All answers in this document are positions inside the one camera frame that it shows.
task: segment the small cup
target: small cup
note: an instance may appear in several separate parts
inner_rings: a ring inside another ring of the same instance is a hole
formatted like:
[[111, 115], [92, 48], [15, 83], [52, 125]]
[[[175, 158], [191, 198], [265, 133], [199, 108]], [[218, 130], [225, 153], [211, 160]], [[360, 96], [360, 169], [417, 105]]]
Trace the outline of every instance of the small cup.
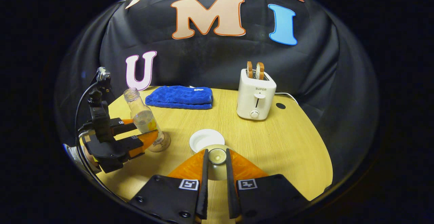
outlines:
[[190, 149], [192, 155], [209, 145], [224, 145], [222, 134], [216, 130], [202, 129], [193, 133], [190, 137]]

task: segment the plastic bottle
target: plastic bottle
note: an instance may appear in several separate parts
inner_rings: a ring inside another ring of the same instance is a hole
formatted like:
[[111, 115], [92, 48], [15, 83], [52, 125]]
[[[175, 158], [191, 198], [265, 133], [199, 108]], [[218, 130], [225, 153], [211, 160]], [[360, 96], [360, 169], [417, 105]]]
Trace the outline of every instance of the plastic bottle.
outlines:
[[152, 152], [161, 152], [170, 145], [170, 136], [161, 131], [151, 109], [143, 103], [136, 88], [129, 88], [124, 92], [124, 99], [131, 110], [131, 119], [141, 133], [158, 129], [158, 137], [148, 148]]

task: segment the black cloth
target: black cloth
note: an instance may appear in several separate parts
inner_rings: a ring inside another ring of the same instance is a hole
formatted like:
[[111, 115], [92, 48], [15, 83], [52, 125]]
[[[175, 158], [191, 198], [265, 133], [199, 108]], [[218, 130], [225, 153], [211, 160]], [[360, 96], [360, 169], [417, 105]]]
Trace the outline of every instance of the black cloth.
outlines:
[[[62, 61], [54, 105], [63, 143], [74, 144], [76, 105], [96, 69], [112, 73], [112, 101], [128, 88], [125, 59], [157, 51], [151, 85], [237, 89], [245, 62], [263, 62], [277, 84], [292, 94], [321, 135], [332, 160], [333, 184], [356, 169], [372, 143], [378, 117], [378, 89], [369, 57], [346, 26], [314, 0], [245, 0], [241, 4], [241, 37], [195, 30], [193, 37], [172, 39], [177, 0], [122, 0], [96, 17], [77, 37]], [[215, 0], [198, 0], [209, 8]], [[268, 4], [291, 9], [297, 45], [277, 43], [274, 14]], [[136, 63], [136, 79], [144, 61]], [[84, 103], [78, 125], [89, 119]]]

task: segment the white power cord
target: white power cord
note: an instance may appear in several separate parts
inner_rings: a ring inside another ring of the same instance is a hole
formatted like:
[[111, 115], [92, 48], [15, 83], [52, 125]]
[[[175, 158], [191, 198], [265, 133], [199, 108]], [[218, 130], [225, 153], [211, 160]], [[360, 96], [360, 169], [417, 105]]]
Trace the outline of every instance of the white power cord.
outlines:
[[290, 94], [288, 94], [288, 93], [274, 93], [274, 94], [284, 94], [284, 95], [287, 95], [287, 96], [293, 98], [293, 99], [295, 100], [295, 102], [298, 104], [296, 98], [294, 98], [292, 95], [290, 95]]

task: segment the white toaster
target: white toaster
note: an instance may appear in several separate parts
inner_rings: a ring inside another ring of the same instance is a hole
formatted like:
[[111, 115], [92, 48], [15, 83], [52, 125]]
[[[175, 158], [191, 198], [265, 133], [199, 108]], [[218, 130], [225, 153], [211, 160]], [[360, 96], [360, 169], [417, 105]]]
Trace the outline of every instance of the white toaster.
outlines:
[[268, 116], [276, 83], [264, 72], [264, 79], [249, 78], [247, 69], [241, 70], [238, 87], [237, 114], [245, 119], [264, 120]]

